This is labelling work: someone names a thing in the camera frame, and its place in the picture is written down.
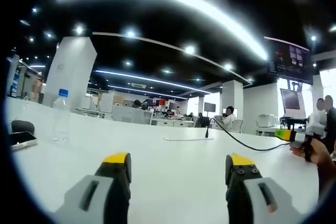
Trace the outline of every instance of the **cable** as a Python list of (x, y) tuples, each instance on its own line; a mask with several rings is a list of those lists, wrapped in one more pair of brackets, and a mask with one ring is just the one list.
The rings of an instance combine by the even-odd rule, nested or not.
[(251, 147), (251, 146), (248, 146), (248, 145), (242, 143), (242, 142), (239, 141), (237, 138), (235, 138), (234, 136), (232, 136), (232, 135), (231, 135), (226, 129), (224, 129), (224, 128), (217, 122), (217, 120), (214, 119), (214, 118), (211, 118), (211, 119), (209, 120), (209, 125), (208, 125), (208, 127), (207, 127), (207, 129), (206, 129), (206, 133), (205, 133), (205, 137), (206, 137), (206, 138), (209, 136), (209, 126), (210, 126), (210, 122), (211, 122), (211, 120), (214, 120), (214, 121), (218, 124), (218, 126), (219, 126), (223, 131), (225, 131), (230, 137), (232, 137), (234, 140), (236, 140), (239, 144), (241, 144), (241, 145), (243, 145), (243, 146), (245, 146), (245, 147), (247, 147), (247, 148), (249, 148), (249, 149), (251, 149), (251, 150), (254, 150), (254, 151), (259, 151), (259, 152), (271, 151), (271, 150), (274, 150), (274, 149), (276, 149), (276, 148), (278, 148), (278, 147), (280, 147), (280, 146), (290, 144), (290, 143), (279, 144), (279, 145), (277, 145), (277, 146), (275, 146), (275, 147), (272, 147), (272, 148), (269, 148), (269, 149), (256, 149), (256, 148), (253, 148), (253, 147)]

